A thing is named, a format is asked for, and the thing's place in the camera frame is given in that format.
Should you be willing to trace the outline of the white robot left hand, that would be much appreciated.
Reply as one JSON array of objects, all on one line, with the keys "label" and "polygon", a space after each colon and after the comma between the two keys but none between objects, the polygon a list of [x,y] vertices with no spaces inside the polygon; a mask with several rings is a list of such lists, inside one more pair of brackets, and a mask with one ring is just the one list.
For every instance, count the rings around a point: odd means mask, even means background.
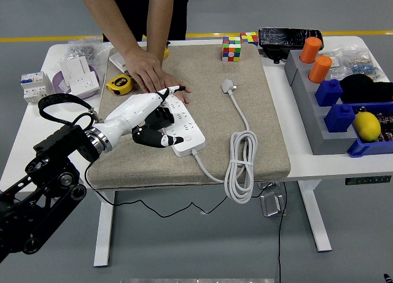
[{"label": "white robot left hand", "polygon": [[113,110],[102,123],[93,124],[88,133],[100,140],[104,153],[110,152],[122,136],[137,130],[138,125],[160,107],[169,95],[184,90],[184,86],[174,86],[156,93],[132,95]]}]

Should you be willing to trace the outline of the person's right hand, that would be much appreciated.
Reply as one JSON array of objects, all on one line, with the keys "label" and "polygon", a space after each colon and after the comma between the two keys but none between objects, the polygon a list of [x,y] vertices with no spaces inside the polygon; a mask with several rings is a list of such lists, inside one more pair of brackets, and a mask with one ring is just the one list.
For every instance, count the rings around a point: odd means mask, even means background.
[{"label": "person's right hand", "polygon": [[165,87],[161,68],[164,52],[156,56],[138,45],[122,53],[129,75],[144,93],[155,93]]}]

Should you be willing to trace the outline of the person's left hand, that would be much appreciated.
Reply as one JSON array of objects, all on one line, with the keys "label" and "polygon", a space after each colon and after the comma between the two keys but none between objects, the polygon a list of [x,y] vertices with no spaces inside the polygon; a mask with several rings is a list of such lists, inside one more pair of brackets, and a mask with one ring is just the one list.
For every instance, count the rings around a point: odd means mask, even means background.
[{"label": "person's left hand", "polygon": [[173,86],[183,86],[185,87],[184,91],[175,92],[175,96],[182,101],[184,104],[188,104],[190,102],[188,98],[188,94],[191,93],[191,89],[186,86],[186,83],[173,76],[172,74],[168,74],[164,70],[161,71],[161,85],[164,88],[173,87]]}]

